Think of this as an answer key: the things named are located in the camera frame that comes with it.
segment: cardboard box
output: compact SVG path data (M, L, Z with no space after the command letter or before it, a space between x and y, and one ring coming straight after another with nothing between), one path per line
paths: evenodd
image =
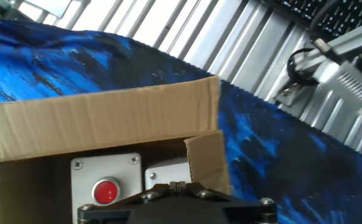
M70 161L87 155L187 156L193 181L229 193L218 100L210 77L0 104L0 224L71 223Z

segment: red button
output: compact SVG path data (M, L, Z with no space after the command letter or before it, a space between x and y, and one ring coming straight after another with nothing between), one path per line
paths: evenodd
M102 181L95 187L94 198L102 205L113 202L116 196L118 196L118 188L110 181Z

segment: emergency stop button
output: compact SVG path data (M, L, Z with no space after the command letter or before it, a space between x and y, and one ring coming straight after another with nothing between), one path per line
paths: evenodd
M97 181L92 196L98 205L110 205L120 195L119 182L113 177L105 177Z

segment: white control box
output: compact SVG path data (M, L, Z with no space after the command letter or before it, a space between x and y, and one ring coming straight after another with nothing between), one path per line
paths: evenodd
M139 154L76 158L70 166L74 224L84 204L110 205L142 191Z
M145 188L153 188L155 184L170 182L191 183L190 169L187 158L171 159L149 166L145 171Z

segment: metal plate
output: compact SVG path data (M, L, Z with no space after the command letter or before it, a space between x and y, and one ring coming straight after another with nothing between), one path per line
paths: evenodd
M171 159L149 166L145 171L145 188L153 188L155 184L185 181L191 183L187 158Z
M94 185L104 177L112 177L119 182L121 193L115 201L128 198L142 191L141 157L139 154L76 158L72 160L70 170L74 224L77 224L78 207L86 203L97 204L92 197L92 190Z

